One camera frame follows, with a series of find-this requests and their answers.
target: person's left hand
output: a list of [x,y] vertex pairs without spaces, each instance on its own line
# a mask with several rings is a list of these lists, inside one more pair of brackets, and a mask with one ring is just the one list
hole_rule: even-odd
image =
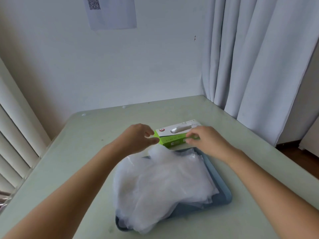
[[159,138],[146,138],[151,135],[154,135],[154,131],[148,125],[139,123],[129,126],[112,144],[121,148],[124,155],[128,156],[160,141]]

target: green box side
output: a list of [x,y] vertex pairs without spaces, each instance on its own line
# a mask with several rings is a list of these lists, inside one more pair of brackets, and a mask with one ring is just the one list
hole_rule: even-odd
[[159,144],[164,145],[166,148],[171,148],[185,143],[186,133],[160,137],[156,131],[154,131],[154,137],[159,138]]

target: hand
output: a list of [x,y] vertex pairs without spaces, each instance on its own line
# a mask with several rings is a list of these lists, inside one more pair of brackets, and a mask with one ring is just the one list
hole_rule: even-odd
[[238,149],[233,147],[229,142],[227,142],[214,128],[211,126],[198,126],[191,129],[187,134],[186,142],[193,145],[204,153],[215,157],[226,163],[239,152]]
[[154,135],[154,131],[145,124],[135,124],[129,126],[112,144],[114,148],[119,148],[125,156],[142,152],[150,145],[157,144],[159,138],[146,138]]

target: gray curtain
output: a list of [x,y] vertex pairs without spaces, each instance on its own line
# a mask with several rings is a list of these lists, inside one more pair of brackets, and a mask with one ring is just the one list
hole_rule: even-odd
[[319,37],[319,0],[209,0],[208,99],[272,145]]

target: translucent plastic sheet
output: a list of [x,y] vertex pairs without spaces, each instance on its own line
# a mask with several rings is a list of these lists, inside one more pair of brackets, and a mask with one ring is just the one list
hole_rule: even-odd
[[121,226],[147,233],[178,203],[202,206],[218,193],[193,149],[177,153],[157,144],[148,154],[130,155],[116,168],[114,205]]

